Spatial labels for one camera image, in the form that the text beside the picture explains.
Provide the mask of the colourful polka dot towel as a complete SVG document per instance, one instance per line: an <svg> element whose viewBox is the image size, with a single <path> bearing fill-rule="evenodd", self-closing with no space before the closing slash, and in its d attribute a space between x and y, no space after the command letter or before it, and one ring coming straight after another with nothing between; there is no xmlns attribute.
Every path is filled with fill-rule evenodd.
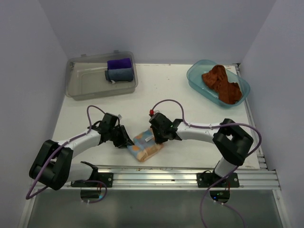
<svg viewBox="0 0 304 228"><path fill-rule="evenodd" d="M127 149L139 162L146 161L163 148L163 144L155 142L155 136L151 128L135 136L133 143L134 145L127 146Z"/></svg>

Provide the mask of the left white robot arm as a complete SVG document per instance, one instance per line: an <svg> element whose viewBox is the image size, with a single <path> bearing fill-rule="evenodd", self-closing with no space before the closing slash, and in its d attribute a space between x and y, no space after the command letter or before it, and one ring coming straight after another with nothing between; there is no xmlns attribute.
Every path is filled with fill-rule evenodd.
<svg viewBox="0 0 304 228"><path fill-rule="evenodd" d="M87 186L98 183L97 167L82 161L73 164L72 160L86 150L107 141L116 148L134 145L118 116L105 113L101 121L95 122L88 130L65 141L45 141L30 170L29 176L45 186L59 190L65 183L83 181Z"/></svg>

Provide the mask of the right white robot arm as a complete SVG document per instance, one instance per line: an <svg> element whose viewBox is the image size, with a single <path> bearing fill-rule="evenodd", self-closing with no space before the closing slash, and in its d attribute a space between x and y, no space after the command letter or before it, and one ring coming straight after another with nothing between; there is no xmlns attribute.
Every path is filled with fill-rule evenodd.
<svg viewBox="0 0 304 228"><path fill-rule="evenodd" d="M211 180L216 186L228 182L228 173L242 166L254 142L253 138L231 119L224 119L216 125L191 125L182 119L173 122L165 115L156 113L149 123L157 144L173 140L196 140L212 143L222 158L217 163Z"/></svg>

